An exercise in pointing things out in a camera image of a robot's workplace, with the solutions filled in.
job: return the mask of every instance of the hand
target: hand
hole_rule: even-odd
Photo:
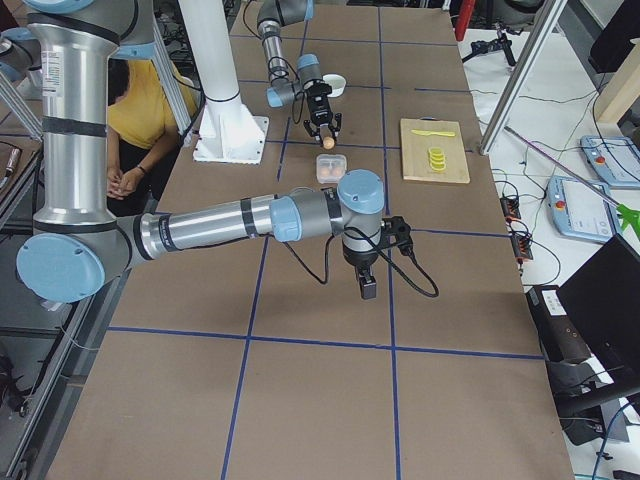
[[[132,194],[138,188],[138,184],[140,180],[144,178],[144,172],[139,168],[132,168],[124,175],[122,175],[122,179],[120,180],[120,186],[117,191],[118,195],[121,195],[122,198]]]
[[[122,180],[122,170],[117,167],[107,168],[107,197],[122,200],[124,197],[118,193],[120,181]]]

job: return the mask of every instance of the light blue joint cover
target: light blue joint cover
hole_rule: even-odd
[[[269,205],[273,236],[279,242],[297,242],[302,238],[302,218],[291,197],[282,197]]]
[[[24,75],[20,75],[20,72],[13,68],[8,63],[0,62],[0,73],[2,73],[10,82],[17,82],[24,78]]]
[[[354,212],[378,213],[384,208],[384,186],[375,173],[352,170],[338,182],[338,198]]]
[[[16,260],[22,281],[55,302],[77,302],[104,285],[102,262],[84,243],[67,235],[42,233],[29,238]]]
[[[149,60],[155,54],[155,43],[141,43],[139,45],[120,45],[118,51],[111,58],[118,60]]]
[[[23,0],[34,10],[44,13],[73,13],[91,5],[95,0]]]
[[[313,18],[313,0],[307,0],[307,11],[304,14],[304,19],[311,20]]]
[[[317,65],[318,58],[313,53],[306,53],[298,59],[298,70],[309,65]]]
[[[269,102],[270,107],[274,108],[282,107],[283,105],[280,95],[273,87],[267,88],[267,102]]]
[[[25,42],[27,40],[35,40],[36,37],[26,27],[10,28],[2,32],[5,38],[8,38],[12,42]]]

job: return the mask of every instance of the person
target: person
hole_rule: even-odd
[[[193,97],[180,88],[193,115]],[[118,217],[137,215],[149,191],[162,196],[180,150],[178,127],[150,60],[109,60],[108,104],[107,207]]]

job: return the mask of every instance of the cutting board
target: cutting board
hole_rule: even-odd
[[[455,137],[439,135],[416,135],[411,130],[455,132]],[[464,152],[460,124],[441,120],[400,120],[400,142],[402,145],[402,177],[416,182],[469,183],[469,168]],[[429,165],[429,148],[444,151],[446,169],[434,171]]]

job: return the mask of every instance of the computer monitor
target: computer monitor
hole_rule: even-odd
[[[558,297],[591,352],[610,370],[614,385],[603,387],[600,398],[626,396],[638,402],[640,413],[640,393],[633,393],[640,392],[640,255],[614,235],[559,288]],[[596,392],[582,396],[591,403],[599,398]]]

